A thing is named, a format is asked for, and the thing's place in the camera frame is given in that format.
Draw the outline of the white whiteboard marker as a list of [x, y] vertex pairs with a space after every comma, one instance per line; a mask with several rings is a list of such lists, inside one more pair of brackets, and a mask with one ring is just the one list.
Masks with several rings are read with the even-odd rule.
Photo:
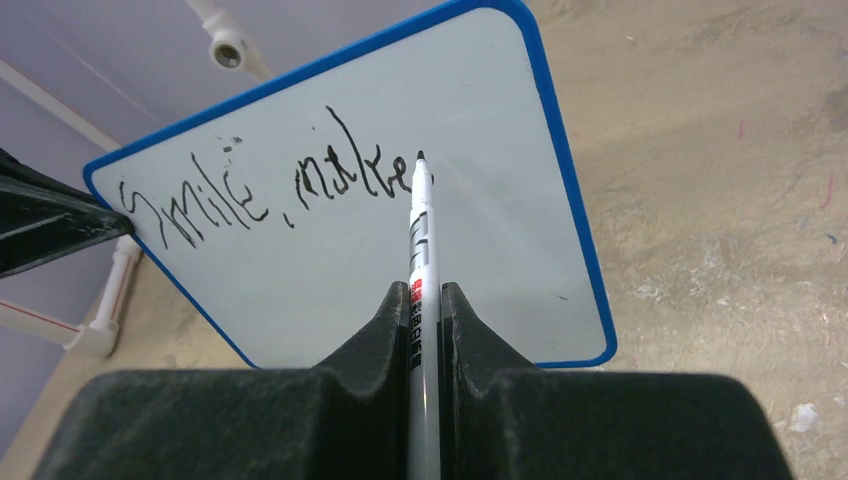
[[412, 176], [409, 217], [409, 479], [439, 479], [442, 475], [438, 346], [441, 285], [432, 201], [433, 184], [434, 177], [425, 155], [419, 152]]

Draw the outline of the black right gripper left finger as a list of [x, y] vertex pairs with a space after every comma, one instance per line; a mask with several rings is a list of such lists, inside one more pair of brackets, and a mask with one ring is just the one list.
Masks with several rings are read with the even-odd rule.
[[405, 283], [317, 365], [119, 370], [65, 411], [38, 479], [402, 479]]

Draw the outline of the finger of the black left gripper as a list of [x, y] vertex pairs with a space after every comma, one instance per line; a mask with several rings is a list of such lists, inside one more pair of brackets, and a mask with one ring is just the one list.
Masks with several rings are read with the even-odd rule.
[[130, 235], [130, 219], [1, 151], [1, 276]]

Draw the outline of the blue framed whiteboard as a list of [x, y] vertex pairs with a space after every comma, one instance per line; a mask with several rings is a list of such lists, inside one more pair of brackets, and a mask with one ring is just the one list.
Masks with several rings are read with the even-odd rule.
[[617, 348], [538, 25], [451, 1], [89, 163], [147, 256], [256, 368], [309, 367], [406, 281], [434, 174], [440, 279], [545, 368]]

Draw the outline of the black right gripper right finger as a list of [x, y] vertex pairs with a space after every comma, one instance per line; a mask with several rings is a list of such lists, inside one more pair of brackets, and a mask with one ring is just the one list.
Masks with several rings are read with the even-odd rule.
[[442, 288], [452, 479], [788, 479], [749, 390], [712, 374], [547, 372]]

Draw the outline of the white PVC pipe frame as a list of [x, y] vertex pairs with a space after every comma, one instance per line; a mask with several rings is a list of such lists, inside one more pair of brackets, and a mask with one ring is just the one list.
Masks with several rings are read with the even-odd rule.
[[[223, 7], [216, 1], [190, 1], [188, 5], [211, 37], [209, 56], [214, 64], [226, 71], [248, 73], [259, 84], [273, 78], [258, 47]], [[72, 325], [7, 300], [1, 302], [1, 325], [59, 344], [66, 350], [106, 357], [114, 349], [119, 311], [140, 256], [141, 249], [132, 237], [124, 235], [118, 239], [100, 304], [89, 325]]]

